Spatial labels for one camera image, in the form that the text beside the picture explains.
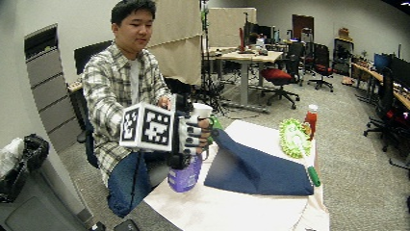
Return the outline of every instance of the blue towel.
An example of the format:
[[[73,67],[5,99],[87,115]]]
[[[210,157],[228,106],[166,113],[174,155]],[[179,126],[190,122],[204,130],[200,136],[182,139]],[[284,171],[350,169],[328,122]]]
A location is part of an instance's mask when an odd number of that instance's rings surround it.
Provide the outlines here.
[[[235,142],[220,129],[214,136],[219,146],[203,182],[204,186],[248,194],[311,195],[304,166]]]

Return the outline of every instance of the plaid shirt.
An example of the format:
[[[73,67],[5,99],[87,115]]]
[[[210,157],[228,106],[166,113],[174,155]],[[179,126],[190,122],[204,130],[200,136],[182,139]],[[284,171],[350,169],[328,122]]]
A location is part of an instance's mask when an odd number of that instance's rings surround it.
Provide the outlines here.
[[[158,72],[154,55],[142,50],[137,60],[139,101],[155,105],[161,96],[170,97],[170,91]],[[93,126],[94,154],[105,186],[114,166],[133,151],[131,148],[118,145],[122,109],[131,104],[129,78],[129,60],[113,43],[105,51],[90,58],[82,76],[87,118]]]

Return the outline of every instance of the ketchup bottle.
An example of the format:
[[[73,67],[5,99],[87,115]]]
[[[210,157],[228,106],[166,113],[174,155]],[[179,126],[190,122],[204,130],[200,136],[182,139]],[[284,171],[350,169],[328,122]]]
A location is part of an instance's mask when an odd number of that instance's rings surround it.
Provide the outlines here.
[[[310,124],[310,130],[311,130],[308,141],[312,139],[314,134],[315,134],[316,119],[318,119],[318,105],[310,104],[307,114],[306,114],[306,117],[304,117],[304,122],[307,122]]]

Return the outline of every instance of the jeans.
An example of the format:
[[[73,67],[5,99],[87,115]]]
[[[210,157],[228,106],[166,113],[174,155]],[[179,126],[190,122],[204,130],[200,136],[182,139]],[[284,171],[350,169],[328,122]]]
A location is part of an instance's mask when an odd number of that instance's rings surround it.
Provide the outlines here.
[[[115,165],[107,179],[107,206],[119,218],[129,214],[153,190],[146,162],[162,161],[163,158],[165,155],[161,152],[130,152]]]

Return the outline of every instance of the blue cloth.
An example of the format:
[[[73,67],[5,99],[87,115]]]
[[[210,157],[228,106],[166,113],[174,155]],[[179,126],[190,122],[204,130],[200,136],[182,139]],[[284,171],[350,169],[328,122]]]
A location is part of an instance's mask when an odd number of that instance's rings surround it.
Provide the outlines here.
[[[133,176],[138,158],[141,159],[134,185],[134,196],[131,199]],[[165,154],[161,152],[130,152],[115,165],[107,179],[107,206],[119,218],[123,218],[129,214],[153,190],[146,162],[162,161],[163,158]]]
[[[216,129],[219,146],[203,182],[204,186],[248,194],[311,195],[314,192],[304,166],[271,156],[235,142]]]

